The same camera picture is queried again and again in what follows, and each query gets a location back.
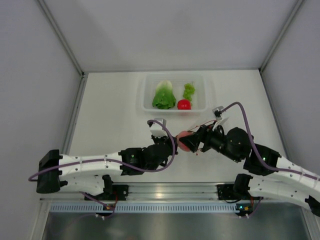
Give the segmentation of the red fake apple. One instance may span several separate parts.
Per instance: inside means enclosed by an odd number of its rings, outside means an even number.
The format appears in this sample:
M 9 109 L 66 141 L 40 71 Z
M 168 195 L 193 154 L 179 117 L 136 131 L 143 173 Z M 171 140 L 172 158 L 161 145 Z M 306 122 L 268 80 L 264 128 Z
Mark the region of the red fake apple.
M 191 110 L 192 104 L 188 99 L 181 99 L 177 103 L 178 110 Z

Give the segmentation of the green fake grapes bunch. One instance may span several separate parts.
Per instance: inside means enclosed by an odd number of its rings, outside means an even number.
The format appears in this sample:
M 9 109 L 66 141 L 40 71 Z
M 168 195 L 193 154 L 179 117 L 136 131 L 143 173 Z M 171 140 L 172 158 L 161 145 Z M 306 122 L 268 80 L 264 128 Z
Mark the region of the green fake grapes bunch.
M 196 89 L 192 83 L 186 83 L 184 85 L 184 92 L 183 92 L 183 98 L 192 101 L 193 100 L 193 95 L 195 93 Z

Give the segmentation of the clear zip bag orange seal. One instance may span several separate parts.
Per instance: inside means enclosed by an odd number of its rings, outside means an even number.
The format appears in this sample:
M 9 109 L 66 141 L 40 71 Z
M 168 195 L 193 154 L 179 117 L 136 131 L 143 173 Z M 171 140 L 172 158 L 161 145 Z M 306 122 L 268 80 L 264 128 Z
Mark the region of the clear zip bag orange seal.
M 214 125 L 214 123 L 215 123 L 214 121 L 208 121 L 208 122 L 206 122 L 205 124 L 202 124 L 202 125 L 211 125 L 211 124 Z M 200 126 L 197 127 L 196 131 L 191 131 L 191 130 L 189 130 L 189 131 L 183 131 L 183 132 L 179 133 L 179 134 L 176 136 L 177 146 L 180 148 L 180 138 L 181 138 L 181 137 L 188 136 L 188 135 L 191 135 L 191 134 L 196 134 L 196 135 L 198 135 L 199 139 L 201 140 L 201 133 L 200 133 L 200 131 L 199 131 Z

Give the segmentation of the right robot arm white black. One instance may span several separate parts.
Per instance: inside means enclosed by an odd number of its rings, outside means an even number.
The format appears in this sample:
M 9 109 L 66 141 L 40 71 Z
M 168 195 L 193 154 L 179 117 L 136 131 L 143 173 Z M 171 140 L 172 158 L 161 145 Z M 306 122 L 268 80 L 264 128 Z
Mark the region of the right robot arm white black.
M 320 177 L 277 151 L 253 141 L 246 131 L 235 127 L 202 125 L 196 132 L 180 137 L 191 152 L 215 150 L 226 158 L 243 163 L 232 185 L 237 199 L 265 198 L 286 201 L 320 215 Z

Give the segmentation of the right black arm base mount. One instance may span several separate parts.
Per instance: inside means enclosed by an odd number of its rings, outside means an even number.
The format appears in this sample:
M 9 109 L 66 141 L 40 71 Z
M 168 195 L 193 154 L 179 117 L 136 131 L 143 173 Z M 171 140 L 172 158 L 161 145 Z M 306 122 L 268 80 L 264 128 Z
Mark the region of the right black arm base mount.
M 220 201 L 225 201 L 227 203 L 237 203 L 241 200 L 249 199 L 247 195 L 235 192 L 233 184 L 218 184 L 216 188 L 218 200 Z

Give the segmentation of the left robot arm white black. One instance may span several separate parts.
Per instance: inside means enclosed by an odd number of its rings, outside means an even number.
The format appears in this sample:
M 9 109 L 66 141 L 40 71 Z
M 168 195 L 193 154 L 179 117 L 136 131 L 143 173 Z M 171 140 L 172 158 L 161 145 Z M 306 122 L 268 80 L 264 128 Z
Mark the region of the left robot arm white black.
M 91 196 L 110 195 L 112 177 L 138 176 L 163 171 L 177 154 L 175 137 L 151 137 L 148 147 L 131 147 L 106 155 L 69 156 L 50 150 L 39 162 L 36 181 L 38 194 L 83 192 Z

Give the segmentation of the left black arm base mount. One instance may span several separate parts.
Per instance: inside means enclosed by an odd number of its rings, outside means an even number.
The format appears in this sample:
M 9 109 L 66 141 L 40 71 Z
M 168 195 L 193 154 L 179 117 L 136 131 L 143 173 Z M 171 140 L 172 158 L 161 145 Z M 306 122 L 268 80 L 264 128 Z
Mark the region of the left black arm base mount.
M 126 201 L 129 195 L 129 186 L 127 184 L 116 184 L 104 190 L 104 200 L 113 201 Z

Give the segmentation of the green fake lettuce leaf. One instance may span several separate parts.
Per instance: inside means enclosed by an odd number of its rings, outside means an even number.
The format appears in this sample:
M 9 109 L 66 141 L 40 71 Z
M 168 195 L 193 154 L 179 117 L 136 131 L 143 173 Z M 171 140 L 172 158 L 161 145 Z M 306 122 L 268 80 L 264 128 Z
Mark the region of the green fake lettuce leaf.
M 176 101 L 172 83 L 169 80 L 159 82 L 155 89 L 152 106 L 160 110 L 168 110 L 176 105 Z

